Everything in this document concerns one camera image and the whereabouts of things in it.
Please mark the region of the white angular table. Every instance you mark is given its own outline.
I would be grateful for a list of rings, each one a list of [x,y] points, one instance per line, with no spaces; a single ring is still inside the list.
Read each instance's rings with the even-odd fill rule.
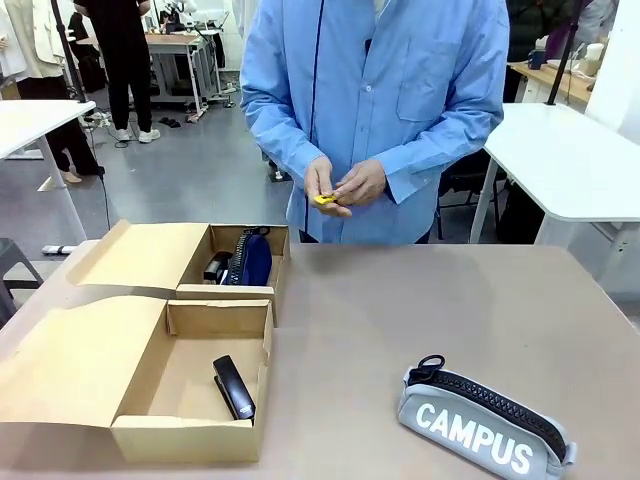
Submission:
[[[640,146],[564,105],[513,103],[485,147],[490,156],[469,241],[479,241],[496,173],[507,175],[541,208],[535,242],[569,248],[580,224],[610,242],[595,276],[612,297],[640,302],[640,273],[623,291],[626,250],[640,242]]]

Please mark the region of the person's left hand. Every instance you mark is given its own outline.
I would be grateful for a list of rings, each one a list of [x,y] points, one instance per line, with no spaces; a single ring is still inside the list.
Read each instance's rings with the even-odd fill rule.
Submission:
[[[355,164],[338,182],[334,196],[344,207],[365,206],[385,190],[387,179],[382,164],[374,158]]]

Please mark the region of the large open cardboard box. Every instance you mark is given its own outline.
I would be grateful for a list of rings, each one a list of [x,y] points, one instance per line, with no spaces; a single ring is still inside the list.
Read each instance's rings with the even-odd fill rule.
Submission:
[[[118,296],[53,309],[0,362],[0,425],[106,429],[129,462],[255,462],[273,328],[267,300]],[[225,355],[254,421],[234,420],[214,382]]]

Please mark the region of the person with beige shoes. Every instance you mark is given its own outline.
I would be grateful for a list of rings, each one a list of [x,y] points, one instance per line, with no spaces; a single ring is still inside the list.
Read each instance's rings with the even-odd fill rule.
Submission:
[[[17,88],[23,100],[69,100],[63,76],[26,78],[17,83]],[[68,182],[99,175],[100,166],[77,119],[47,133],[46,138],[57,168]]]

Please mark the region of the navy Campus pencil case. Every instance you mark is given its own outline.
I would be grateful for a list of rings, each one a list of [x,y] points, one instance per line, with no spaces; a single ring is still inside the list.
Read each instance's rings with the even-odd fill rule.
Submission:
[[[272,255],[266,226],[247,228],[240,235],[229,261],[223,285],[264,287],[272,268]]]

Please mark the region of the small open cardboard box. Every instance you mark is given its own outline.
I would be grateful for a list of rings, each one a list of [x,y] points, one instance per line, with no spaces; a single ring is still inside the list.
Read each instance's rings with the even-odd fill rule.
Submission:
[[[261,227],[271,252],[264,286],[214,285],[205,268],[219,252],[235,251],[250,225],[207,223],[130,224],[118,222],[74,266],[67,279],[75,286],[113,286],[151,290],[180,300],[269,300],[274,324],[279,314],[290,258],[288,228]]]

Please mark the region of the black stapler with white print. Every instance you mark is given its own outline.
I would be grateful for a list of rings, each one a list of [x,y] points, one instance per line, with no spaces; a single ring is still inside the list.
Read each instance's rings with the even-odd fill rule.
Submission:
[[[214,382],[233,419],[254,421],[256,406],[232,358],[219,357],[212,366]]]

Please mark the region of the person in dark jacket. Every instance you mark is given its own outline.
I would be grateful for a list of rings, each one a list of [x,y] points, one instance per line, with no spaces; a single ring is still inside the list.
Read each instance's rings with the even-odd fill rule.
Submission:
[[[575,0],[506,0],[510,20],[508,63],[526,62],[539,39],[546,58],[562,57]]]

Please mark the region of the wooden background table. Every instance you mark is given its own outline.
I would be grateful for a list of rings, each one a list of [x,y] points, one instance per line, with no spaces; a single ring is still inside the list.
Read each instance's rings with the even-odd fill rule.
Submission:
[[[525,87],[527,93],[533,92],[535,89],[542,89],[549,93],[558,73],[557,69],[549,64],[542,65],[539,70],[530,69],[526,62],[510,62],[508,66],[511,70],[521,74],[527,83],[532,83],[531,87]],[[580,71],[564,72],[560,80],[556,102],[567,100],[571,104],[586,105],[590,100],[596,80],[596,77],[585,76]],[[542,101],[547,100],[548,93],[543,95]]]

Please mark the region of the grey Campus pencil case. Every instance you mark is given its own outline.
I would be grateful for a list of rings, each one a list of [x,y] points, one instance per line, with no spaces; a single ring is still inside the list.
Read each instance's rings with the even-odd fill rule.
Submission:
[[[577,444],[558,422],[444,365],[433,354],[406,371],[400,424],[505,480],[562,479]]]

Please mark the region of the person in black clothes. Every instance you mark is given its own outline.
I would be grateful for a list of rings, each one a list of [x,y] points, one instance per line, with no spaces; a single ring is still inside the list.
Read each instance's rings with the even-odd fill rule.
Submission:
[[[160,138],[152,126],[151,67],[141,18],[149,0],[73,0],[76,11],[91,21],[108,77],[108,95],[115,137],[128,142],[129,102],[134,102],[143,144]]]

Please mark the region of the person's left forearm blue sleeve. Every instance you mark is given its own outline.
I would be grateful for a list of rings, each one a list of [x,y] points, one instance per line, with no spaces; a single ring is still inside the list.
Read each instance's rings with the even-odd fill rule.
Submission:
[[[458,103],[414,140],[378,154],[393,201],[400,204],[424,188],[430,170],[478,151],[502,119],[500,101]]]

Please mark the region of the person's right hand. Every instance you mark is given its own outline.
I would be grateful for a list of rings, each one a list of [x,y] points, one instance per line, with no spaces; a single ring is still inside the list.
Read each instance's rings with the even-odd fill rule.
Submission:
[[[319,156],[314,159],[306,169],[305,173],[305,193],[312,207],[320,213],[332,217],[351,217],[349,208],[338,203],[326,207],[316,207],[313,205],[312,197],[315,195],[335,195],[331,182],[332,164],[326,156]]]

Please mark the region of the person in blue shirt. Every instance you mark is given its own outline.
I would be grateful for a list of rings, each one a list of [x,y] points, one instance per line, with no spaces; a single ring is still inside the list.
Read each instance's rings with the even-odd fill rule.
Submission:
[[[505,0],[260,0],[242,100],[248,88],[288,90],[299,125],[332,164],[335,192],[355,164],[414,140],[453,105],[503,104],[509,29]],[[306,242],[424,244],[454,163],[430,170],[400,204],[387,184],[372,203],[347,207],[351,217],[320,213],[305,176],[288,173],[287,222]]]

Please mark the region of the black lamp pole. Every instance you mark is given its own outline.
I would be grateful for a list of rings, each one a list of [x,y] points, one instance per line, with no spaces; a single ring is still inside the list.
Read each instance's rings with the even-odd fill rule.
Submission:
[[[575,35],[579,27],[579,17],[582,9],[584,8],[584,3],[585,3],[585,0],[573,0],[572,14],[571,14],[570,23],[569,23],[568,34],[566,36],[564,49],[562,52],[562,56],[560,58],[560,63],[557,68],[554,82],[551,86],[547,101],[545,102],[547,106],[555,105],[555,99],[559,91],[560,84],[564,76],[564,72],[566,70],[566,65],[567,65],[569,56],[571,54],[571,49],[574,43]]]

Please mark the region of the white cylinder container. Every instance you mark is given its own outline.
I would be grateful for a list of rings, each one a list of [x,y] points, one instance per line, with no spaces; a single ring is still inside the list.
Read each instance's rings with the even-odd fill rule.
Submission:
[[[597,75],[601,67],[604,51],[605,45],[603,43],[591,43],[586,47],[586,53],[581,63],[584,75],[588,77]]]

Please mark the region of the person's right forearm blue sleeve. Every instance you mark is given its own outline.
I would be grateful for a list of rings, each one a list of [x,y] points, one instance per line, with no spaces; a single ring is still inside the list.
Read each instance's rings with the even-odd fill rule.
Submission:
[[[307,168],[322,152],[299,125],[288,90],[281,94],[244,89],[242,106],[258,146],[301,183]]]

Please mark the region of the black office chair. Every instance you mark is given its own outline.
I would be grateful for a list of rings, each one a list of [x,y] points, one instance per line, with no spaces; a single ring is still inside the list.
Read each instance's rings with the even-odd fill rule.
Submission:
[[[443,240],[442,233],[442,208],[458,208],[464,206],[472,206],[471,197],[481,193],[481,189],[484,185],[484,179],[488,170],[490,162],[490,156],[485,150],[478,151],[470,156],[464,157],[457,161],[447,170],[445,170],[440,178],[440,186],[438,190],[438,202],[436,206],[435,222],[437,238]],[[501,168],[498,168],[496,177],[493,181],[492,187],[492,202],[494,209],[494,224],[496,227],[496,235],[500,221],[500,208],[499,208],[499,191],[498,182],[506,181],[507,174]],[[451,204],[442,206],[440,199],[449,191],[454,193],[468,192],[467,199],[464,203]]]

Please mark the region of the plain black stapler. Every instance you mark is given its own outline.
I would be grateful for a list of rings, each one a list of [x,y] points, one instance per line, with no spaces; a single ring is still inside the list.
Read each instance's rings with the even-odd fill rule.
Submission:
[[[229,270],[229,263],[233,257],[231,252],[218,251],[210,260],[203,271],[203,281],[205,284],[220,285]]]

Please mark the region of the white side table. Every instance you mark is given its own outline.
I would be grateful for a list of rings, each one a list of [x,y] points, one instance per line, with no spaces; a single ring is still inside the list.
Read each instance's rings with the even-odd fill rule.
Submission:
[[[49,166],[53,190],[59,195],[74,242],[66,244],[68,253],[87,240],[70,192],[57,168],[46,134],[77,120],[96,107],[94,101],[76,100],[0,100],[0,161],[8,159],[23,147],[35,143]]]

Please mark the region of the grey metal workbench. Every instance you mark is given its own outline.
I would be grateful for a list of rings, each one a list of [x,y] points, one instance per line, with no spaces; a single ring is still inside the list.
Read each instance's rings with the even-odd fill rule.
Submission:
[[[186,108],[186,121],[197,123],[211,103],[228,104],[223,88],[216,45],[210,38],[185,34],[146,34],[155,85],[151,100]]]

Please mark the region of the black tripod pole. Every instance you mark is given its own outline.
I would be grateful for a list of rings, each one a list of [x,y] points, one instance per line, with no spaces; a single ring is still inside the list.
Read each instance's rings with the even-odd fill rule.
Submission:
[[[62,22],[62,17],[61,17],[61,13],[60,13],[60,9],[58,6],[58,2],[57,0],[49,0],[50,5],[51,5],[51,9],[54,15],[54,19],[55,19],[55,25],[56,25],[56,30],[58,32],[58,35],[60,37],[61,40],[61,44],[62,44],[62,48],[64,51],[64,57],[65,57],[65,67],[68,71],[69,77],[71,79],[71,83],[72,83],[72,87],[73,87],[73,91],[75,92],[75,95],[78,99],[79,102],[86,104],[88,102],[84,90],[81,86],[80,83],[80,78],[78,75],[78,72],[76,70],[75,64],[73,62],[73,54],[69,45],[69,42],[67,40],[67,35],[66,35],[66,27],[64,26],[63,22]],[[107,190],[106,190],[106,185],[105,185],[105,180],[104,180],[104,175],[105,175],[105,169],[102,165],[98,166],[98,173],[97,176],[100,180],[100,184],[102,187],[102,191],[103,191],[103,196],[104,196],[104,206],[105,206],[105,218],[106,218],[106,225],[107,225],[107,230],[111,229],[111,218],[110,218],[110,212],[109,212],[109,205],[108,205],[108,198],[107,198]]]

